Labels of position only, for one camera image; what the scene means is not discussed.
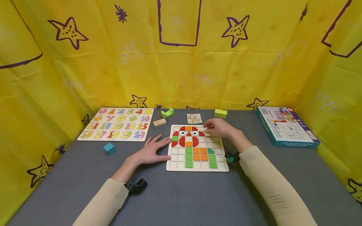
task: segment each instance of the green triangle tile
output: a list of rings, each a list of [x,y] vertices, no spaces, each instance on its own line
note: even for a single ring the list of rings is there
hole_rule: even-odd
[[[212,150],[211,148],[208,148],[208,149],[207,149],[207,153],[208,153],[208,154],[215,154],[214,150]]]

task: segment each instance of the yellow backdrop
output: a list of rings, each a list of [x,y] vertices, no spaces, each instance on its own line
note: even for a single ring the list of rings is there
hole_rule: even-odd
[[[107,106],[296,107],[362,203],[361,12],[357,0],[0,0],[0,225]]]

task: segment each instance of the beige sleeve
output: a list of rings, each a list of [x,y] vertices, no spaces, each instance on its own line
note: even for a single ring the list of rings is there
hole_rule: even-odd
[[[239,156],[242,169],[265,200],[278,226],[317,225],[292,185],[257,146]]]
[[[108,179],[84,208],[73,226],[109,225],[128,196],[124,183]]]

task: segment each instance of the blue wooden cube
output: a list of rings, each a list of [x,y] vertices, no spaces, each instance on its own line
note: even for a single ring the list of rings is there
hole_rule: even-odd
[[[115,146],[113,144],[108,143],[106,146],[103,147],[106,150],[107,154],[112,155],[116,152]]]

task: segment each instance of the wooden tangram puzzle board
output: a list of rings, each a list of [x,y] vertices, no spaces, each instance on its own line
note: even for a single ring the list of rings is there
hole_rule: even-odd
[[[204,133],[202,125],[172,125],[167,171],[229,172],[219,137]]]
[[[103,107],[77,140],[145,141],[153,108]]]

